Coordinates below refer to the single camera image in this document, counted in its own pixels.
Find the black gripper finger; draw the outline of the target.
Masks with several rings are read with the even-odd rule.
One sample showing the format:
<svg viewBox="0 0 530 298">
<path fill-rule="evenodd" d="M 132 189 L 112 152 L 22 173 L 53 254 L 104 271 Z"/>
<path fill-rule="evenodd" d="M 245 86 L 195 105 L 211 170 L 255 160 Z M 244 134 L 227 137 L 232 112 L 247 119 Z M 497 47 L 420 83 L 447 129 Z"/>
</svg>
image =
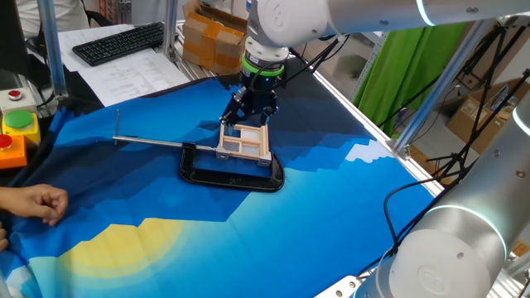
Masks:
<svg viewBox="0 0 530 298">
<path fill-rule="evenodd" d="M 277 112 L 277 104 L 275 101 L 273 101 L 268 106 L 264 107 L 260 113 L 260 123 L 262 126 L 265 126 L 268 124 L 270 118 L 272 115 L 274 115 Z"/>
<path fill-rule="evenodd" d="M 219 121 L 225 126 L 234 126 L 239 122 L 242 122 L 248 118 L 245 113 L 245 101 L 244 95 L 246 94 L 246 88 L 242 87 L 236 93 L 232 93 L 231 99 L 224 110 Z"/>
</svg>

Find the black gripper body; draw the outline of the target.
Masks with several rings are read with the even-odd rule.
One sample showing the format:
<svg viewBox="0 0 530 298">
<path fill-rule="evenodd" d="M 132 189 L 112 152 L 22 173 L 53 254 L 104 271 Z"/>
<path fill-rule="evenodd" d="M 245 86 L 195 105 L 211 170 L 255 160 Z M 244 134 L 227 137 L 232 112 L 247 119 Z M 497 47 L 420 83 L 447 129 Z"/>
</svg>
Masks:
<svg viewBox="0 0 530 298">
<path fill-rule="evenodd" d="M 277 76 L 260 74 L 256 79 L 255 73 L 240 73 L 240 79 L 245 91 L 241 98 L 243 112 L 277 111 L 277 96 L 271 87 L 277 82 Z"/>
</svg>

